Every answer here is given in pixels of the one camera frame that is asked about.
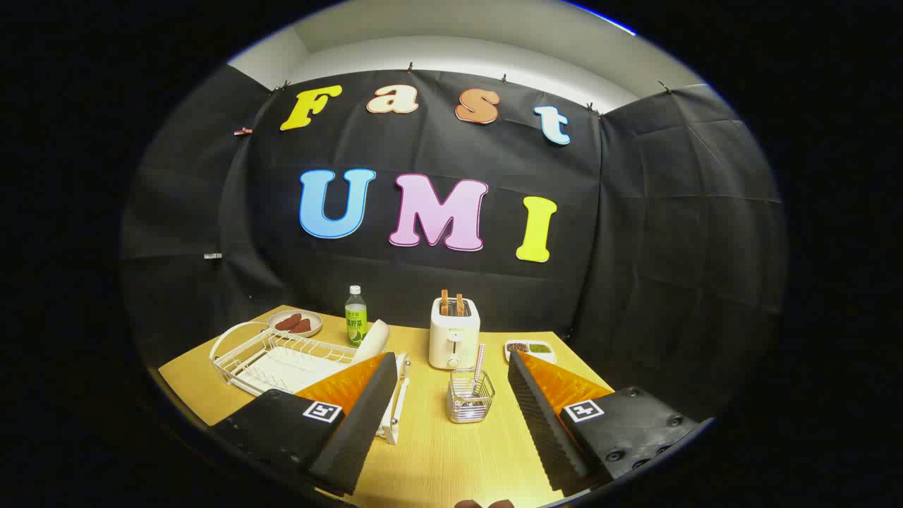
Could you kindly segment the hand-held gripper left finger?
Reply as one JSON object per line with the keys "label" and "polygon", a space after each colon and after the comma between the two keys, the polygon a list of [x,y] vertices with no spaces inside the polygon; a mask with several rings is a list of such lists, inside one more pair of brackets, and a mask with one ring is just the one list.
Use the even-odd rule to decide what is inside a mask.
{"label": "hand-held gripper left finger", "polygon": [[296,394],[269,389],[212,432],[285,480],[351,495],[396,382],[388,351]]}

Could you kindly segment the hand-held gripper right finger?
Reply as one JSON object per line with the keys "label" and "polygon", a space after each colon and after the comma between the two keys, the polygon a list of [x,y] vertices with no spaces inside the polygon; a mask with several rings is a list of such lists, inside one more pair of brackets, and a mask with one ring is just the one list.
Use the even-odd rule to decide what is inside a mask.
{"label": "hand-held gripper right finger", "polygon": [[514,351],[507,379],[550,486],[570,496],[666,459],[700,423],[630,386],[612,390]]}

